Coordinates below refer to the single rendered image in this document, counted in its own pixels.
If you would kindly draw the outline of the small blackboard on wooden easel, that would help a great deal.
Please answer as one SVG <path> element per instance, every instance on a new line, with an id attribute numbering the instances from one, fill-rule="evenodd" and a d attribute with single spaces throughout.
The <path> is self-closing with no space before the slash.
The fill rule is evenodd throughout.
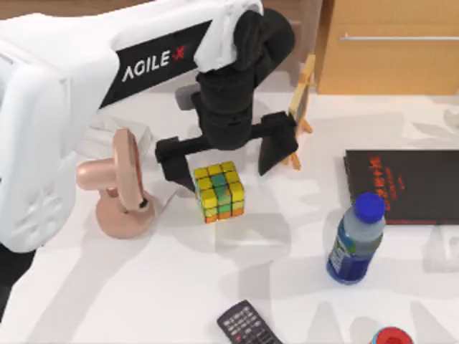
<path id="1" fill-rule="evenodd" d="M 295 136 L 298 137 L 302 132 L 312 133 L 313 129 L 306 120 L 306 111 L 308 107 L 308 96 L 311 85 L 311 77 L 314 71 L 316 56 L 309 54 L 301 69 L 298 78 L 298 84 L 293 92 L 293 97 L 290 101 L 288 114 L 295 120 Z"/>

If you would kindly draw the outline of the multicoloured puzzle cube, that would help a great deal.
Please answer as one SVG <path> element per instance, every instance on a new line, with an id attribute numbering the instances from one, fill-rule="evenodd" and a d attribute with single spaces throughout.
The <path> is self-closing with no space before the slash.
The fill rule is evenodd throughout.
<path id="1" fill-rule="evenodd" d="M 195 195 L 204 222 L 241 216 L 245 212 L 245 189 L 233 161 L 193 171 Z"/>

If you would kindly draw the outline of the pink desk fan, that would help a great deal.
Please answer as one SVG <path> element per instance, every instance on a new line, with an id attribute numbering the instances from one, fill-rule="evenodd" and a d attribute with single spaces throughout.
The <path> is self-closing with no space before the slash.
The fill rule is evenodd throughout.
<path id="1" fill-rule="evenodd" d="M 115 132 L 112 156 L 85 161 L 77 167 L 77 185 L 98 191 L 96 218 L 101 230 L 116 239 L 132 239 L 150 227 L 155 210 L 143 187 L 135 136 L 127 128 Z"/>

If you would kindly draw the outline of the blue bottle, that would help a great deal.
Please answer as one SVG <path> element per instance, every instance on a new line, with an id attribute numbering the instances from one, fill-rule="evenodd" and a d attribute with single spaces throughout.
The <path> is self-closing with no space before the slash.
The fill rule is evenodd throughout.
<path id="1" fill-rule="evenodd" d="M 386 226 L 384 199 L 362 193 L 342 216 L 326 269 L 337 282 L 352 285 L 366 275 Z"/>

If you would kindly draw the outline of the light wooden cupboard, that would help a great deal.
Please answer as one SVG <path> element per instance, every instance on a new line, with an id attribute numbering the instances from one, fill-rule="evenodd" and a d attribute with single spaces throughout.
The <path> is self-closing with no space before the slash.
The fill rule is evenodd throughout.
<path id="1" fill-rule="evenodd" d="M 324 95 L 454 95 L 459 42 L 350 42 L 351 36 L 459 36 L 459 0 L 323 0 L 316 84 Z"/>

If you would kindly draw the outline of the black book with red print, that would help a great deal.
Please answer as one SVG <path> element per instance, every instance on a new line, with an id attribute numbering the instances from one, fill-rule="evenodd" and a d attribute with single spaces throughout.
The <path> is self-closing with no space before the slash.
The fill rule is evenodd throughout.
<path id="1" fill-rule="evenodd" d="M 459 225 L 459 150 L 347 150 L 352 201 L 372 192 L 388 224 Z"/>

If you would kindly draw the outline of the black calculator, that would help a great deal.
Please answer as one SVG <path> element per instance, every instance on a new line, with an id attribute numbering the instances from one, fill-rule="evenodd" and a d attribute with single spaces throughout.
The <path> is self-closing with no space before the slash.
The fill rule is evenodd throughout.
<path id="1" fill-rule="evenodd" d="M 222 313 L 217 324 L 231 344 L 283 344 L 247 300 Z"/>

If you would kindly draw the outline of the red and blue round object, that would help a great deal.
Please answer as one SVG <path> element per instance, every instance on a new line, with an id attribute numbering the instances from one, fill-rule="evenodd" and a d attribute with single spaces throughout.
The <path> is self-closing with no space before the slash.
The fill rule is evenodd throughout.
<path id="1" fill-rule="evenodd" d="M 389 326 L 378 330 L 369 344 L 414 344 L 414 341 L 403 329 Z"/>

